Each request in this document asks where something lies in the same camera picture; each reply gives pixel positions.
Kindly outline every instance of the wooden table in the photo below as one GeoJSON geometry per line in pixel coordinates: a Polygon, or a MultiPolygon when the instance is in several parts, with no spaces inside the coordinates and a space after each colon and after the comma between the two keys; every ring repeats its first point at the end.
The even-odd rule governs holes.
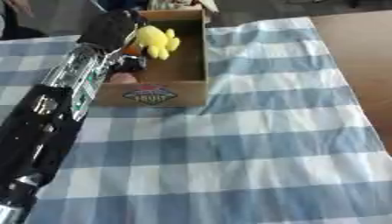
{"type": "Polygon", "coordinates": [[[312,20],[392,154],[392,10],[312,20]]]}

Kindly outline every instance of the blue and white checkered tablecloth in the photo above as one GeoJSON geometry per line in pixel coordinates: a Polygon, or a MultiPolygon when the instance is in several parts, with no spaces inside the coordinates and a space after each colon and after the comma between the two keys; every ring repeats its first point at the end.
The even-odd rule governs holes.
{"type": "MultiPolygon", "coordinates": [[[[0,43],[0,116],[76,37],[0,43]]],[[[309,18],[207,30],[200,108],[90,110],[29,224],[390,224],[392,163],[309,18]]]]}

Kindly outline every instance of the yellow plush toy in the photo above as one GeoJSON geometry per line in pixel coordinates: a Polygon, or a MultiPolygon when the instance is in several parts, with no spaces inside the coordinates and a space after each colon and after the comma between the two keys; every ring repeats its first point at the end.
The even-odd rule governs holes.
{"type": "Polygon", "coordinates": [[[147,53],[153,59],[167,60],[169,52],[177,50],[179,42],[173,29],[168,29],[164,33],[155,26],[146,25],[136,33],[136,43],[141,47],[147,47],[147,53]]]}

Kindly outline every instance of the robotic arm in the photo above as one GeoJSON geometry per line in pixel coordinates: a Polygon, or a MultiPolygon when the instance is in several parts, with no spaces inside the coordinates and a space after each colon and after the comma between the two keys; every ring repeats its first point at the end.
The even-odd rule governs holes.
{"type": "Polygon", "coordinates": [[[0,128],[0,224],[23,223],[38,190],[70,151],[88,107],[146,20],[133,10],[100,15],[71,51],[30,90],[0,128]]]}

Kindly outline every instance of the black glove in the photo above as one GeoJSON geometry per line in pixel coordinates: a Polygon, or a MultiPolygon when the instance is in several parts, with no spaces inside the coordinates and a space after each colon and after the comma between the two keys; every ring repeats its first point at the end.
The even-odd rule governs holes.
{"type": "Polygon", "coordinates": [[[90,43],[111,53],[124,46],[126,38],[147,20],[134,10],[113,10],[101,14],[87,27],[77,43],[90,43]]]}

